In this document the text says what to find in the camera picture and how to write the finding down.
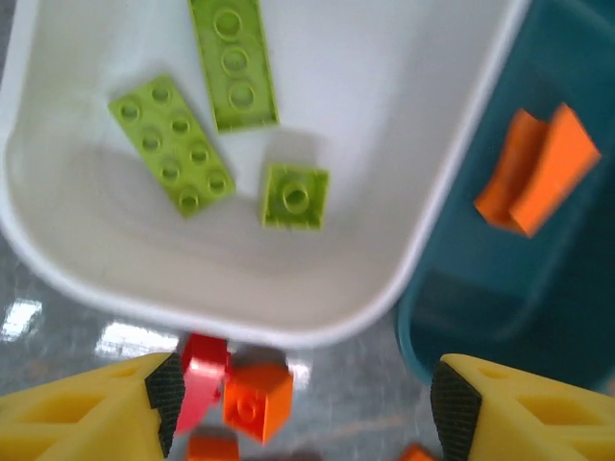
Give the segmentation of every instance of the green 2x2 lego brick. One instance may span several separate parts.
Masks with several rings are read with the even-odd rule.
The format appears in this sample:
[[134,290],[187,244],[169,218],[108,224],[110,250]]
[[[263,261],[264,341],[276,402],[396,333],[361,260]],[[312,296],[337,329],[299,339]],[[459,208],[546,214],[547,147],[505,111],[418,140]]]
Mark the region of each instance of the green 2x2 lego brick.
[[262,201],[262,224],[320,230],[328,189],[329,172],[326,170],[271,163]]
[[189,0],[218,132],[277,125],[258,0]]
[[189,217],[234,193],[234,181],[170,77],[109,104],[150,172]]

